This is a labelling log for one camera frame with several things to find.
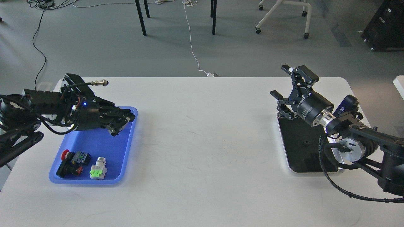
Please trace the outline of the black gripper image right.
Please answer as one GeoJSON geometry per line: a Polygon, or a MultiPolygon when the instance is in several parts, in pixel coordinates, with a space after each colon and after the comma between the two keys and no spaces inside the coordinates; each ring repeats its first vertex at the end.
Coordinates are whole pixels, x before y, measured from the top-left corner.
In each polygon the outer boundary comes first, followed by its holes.
{"type": "Polygon", "coordinates": [[[281,69],[291,76],[293,89],[288,99],[285,99],[276,90],[270,92],[277,100],[277,110],[280,116],[289,120],[299,116],[314,127],[313,122],[323,110],[326,109],[330,112],[334,108],[329,100],[312,89],[312,86],[319,81],[319,77],[306,66],[292,68],[282,65],[281,69]]]}

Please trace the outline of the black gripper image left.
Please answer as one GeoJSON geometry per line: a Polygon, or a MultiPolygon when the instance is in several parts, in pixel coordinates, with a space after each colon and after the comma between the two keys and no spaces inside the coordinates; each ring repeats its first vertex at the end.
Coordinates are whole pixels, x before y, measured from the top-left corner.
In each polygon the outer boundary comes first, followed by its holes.
{"type": "Polygon", "coordinates": [[[85,101],[79,109],[79,119],[75,131],[86,131],[96,128],[107,128],[110,135],[117,136],[136,116],[130,109],[120,109],[113,102],[101,98],[85,101]]]}

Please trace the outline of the black robot arm image left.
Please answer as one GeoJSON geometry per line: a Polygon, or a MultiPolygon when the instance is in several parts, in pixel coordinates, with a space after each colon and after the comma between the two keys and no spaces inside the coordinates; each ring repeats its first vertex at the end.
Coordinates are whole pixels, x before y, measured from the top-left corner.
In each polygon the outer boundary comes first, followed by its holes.
{"type": "Polygon", "coordinates": [[[42,140],[38,131],[41,124],[68,127],[69,132],[106,128],[118,135],[136,118],[129,109],[95,96],[89,86],[107,86],[108,81],[84,82],[75,74],[67,73],[59,92],[25,89],[23,95],[1,95],[1,166],[42,140]]]}

